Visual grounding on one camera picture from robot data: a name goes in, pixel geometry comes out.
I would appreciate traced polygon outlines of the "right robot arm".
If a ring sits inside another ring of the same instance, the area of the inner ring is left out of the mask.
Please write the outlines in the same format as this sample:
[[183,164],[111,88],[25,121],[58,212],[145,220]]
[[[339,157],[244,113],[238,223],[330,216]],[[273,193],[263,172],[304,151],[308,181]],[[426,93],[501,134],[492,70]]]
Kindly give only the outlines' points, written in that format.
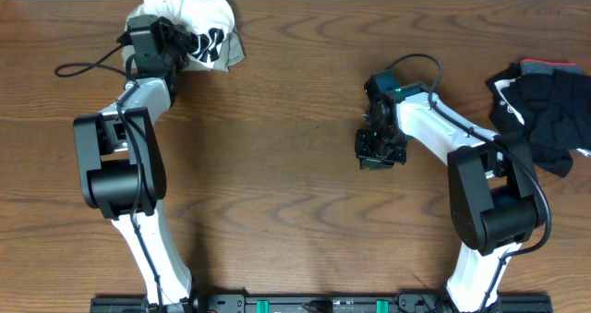
[[474,125],[443,104],[421,82],[402,86],[390,70],[364,85],[369,126],[356,132],[363,169],[406,162],[415,139],[447,168],[450,214],[462,245],[440,308],[452,312],[505,312],[498,296],[510,260],[540,249],[524,247],[537,228],[551,229],[549,204],[537,181],[527,143]]

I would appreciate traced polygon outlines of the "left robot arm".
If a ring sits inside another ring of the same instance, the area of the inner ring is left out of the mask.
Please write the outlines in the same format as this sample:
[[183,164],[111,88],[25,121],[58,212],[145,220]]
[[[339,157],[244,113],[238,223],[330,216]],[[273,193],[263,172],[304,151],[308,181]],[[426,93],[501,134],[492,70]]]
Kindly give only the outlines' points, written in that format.
[[186,28],[155,15],[127,21],[122,94],[73,122],[82,196],[126,240],[146,286],[143,297],[96,297],[92,312],[193,312],[193,277],[180,258],[163,212],[167,190],[154,132],[177,95],[178,71],[193,50]]

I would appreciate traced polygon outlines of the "white t-shirt black print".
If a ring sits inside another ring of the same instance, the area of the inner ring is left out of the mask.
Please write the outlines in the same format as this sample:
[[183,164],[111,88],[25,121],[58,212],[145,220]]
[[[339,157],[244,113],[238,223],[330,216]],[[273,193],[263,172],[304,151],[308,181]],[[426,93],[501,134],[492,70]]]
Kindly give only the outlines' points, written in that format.
[[129,16],[143,14],[165,17],[192,34],[195,49],[187,56],[189,71],[228,71],[245,57],[226,0],[143,0]]

